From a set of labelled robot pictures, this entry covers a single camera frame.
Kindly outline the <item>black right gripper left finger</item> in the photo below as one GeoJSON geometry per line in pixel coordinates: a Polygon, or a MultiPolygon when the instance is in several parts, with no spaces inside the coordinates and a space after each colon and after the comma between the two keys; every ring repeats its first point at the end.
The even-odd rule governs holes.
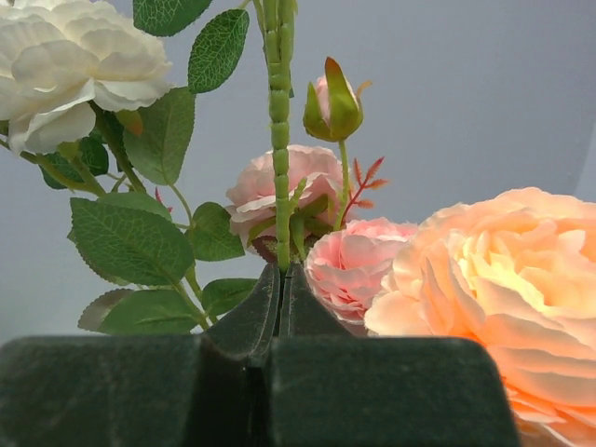
{"type": "Polygon", "coordinates": [[[5,446],[265,446],[280,275],[201,334],[33,336],[1,349],[5,446]]]}

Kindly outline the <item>pink flower stem bunch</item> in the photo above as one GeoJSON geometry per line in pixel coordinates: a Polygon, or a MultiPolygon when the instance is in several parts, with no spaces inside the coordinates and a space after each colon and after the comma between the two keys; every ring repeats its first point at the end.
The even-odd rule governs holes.
{"type": "Polygon", "coordinates": [[[327,58],[323,75],[308,86],[303,124],[308,135],[339,151],[300,144],[271,150],[253,159],[227,192],[230,230],[245,248],[275,258],[280,224],[313,294],[351,325],[362,324],[393,258],[417,230],[412,223],[352,215],[372,208],[364,193],[387,183],[378,175],[381,159],[363,169],[348,158],[347,139],[363,122],[360,95],[327,58]]]}

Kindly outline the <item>pale pink flower stem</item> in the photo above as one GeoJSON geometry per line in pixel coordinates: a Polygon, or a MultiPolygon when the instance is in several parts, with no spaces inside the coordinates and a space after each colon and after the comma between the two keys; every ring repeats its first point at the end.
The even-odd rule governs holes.
{"type": "Polygon", "coordinates": [[[174,87],[163,40],[198,19],[206,1],[137,1],[126,17],[107,1],[1,5],[1,144],[72,193],[69,240],[112,289],[78,326],[106,334],[185,333],[216,321],[196,280],[200,261],[243,254],[228,212],[206,203],[178,223],[161,200],[189,148],[196,95],[225,82],[250,16],[230,8],[201,30],[188,78],[174,87]]]}

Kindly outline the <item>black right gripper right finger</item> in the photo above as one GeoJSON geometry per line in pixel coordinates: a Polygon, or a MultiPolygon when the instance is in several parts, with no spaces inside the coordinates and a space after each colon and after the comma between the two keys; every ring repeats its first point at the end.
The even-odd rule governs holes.
{"type": "Polygon", "coordinates": [[[264,366],[273,446],[517,446],[494,361],[464,338],[361,338],[287,273],[264,366]]]}

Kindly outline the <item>pink rose stem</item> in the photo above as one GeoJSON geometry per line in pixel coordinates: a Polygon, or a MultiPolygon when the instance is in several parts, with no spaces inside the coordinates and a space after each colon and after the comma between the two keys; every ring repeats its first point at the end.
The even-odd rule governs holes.
{"type": "Polygon", "coordinates": [[[528,187],[435,212],[398,252],[364,323],[452,336],[498,366],[526,446],[595,442],[595,206],[528,187]]]}

